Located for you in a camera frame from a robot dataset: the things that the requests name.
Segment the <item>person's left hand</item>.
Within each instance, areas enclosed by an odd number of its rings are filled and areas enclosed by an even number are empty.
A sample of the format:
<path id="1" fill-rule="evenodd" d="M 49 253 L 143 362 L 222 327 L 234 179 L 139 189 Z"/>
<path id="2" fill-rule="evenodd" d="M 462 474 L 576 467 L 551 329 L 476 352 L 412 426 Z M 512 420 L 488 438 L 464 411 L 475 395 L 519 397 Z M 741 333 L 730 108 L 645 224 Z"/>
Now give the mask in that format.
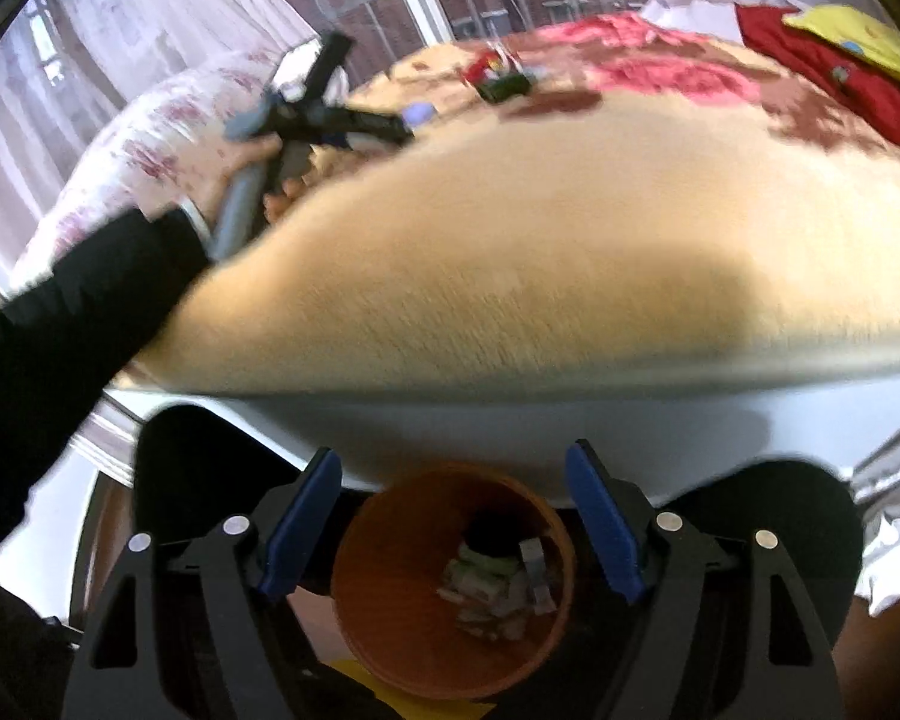
<path id="1" fill-rule="evenodd" d="M 224 140 L 215 150 L 215 158 L 208 167 L 200 167 L 180 174 L 182 198 L 178 204 L 188 216 L 194 231 L 209 244 L 215 223 L 221 216 L 227 190 L 233 177 L 244 167 L 264 163 L 278 154 L 283 146 L 278 135 L 251 138 L 246 142 Z M 261 208 L 268 224 L 274 224 L 307 192 L 307 184 L 299 177 L 287 177 L 283 187 L 263 195 Z"/>

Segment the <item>black sleeved left forearm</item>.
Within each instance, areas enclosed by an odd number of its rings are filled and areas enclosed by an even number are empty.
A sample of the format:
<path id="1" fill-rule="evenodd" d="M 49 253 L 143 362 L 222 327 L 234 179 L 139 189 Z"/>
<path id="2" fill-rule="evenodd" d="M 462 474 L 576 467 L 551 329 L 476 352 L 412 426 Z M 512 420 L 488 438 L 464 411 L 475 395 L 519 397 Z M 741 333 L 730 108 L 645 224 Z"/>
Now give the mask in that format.
<path id="1" fill-rule="evenodd" d="M 0 544 L 103 388 L 208 265 L 189 211 L 126 211 L 0 307 Z"/>

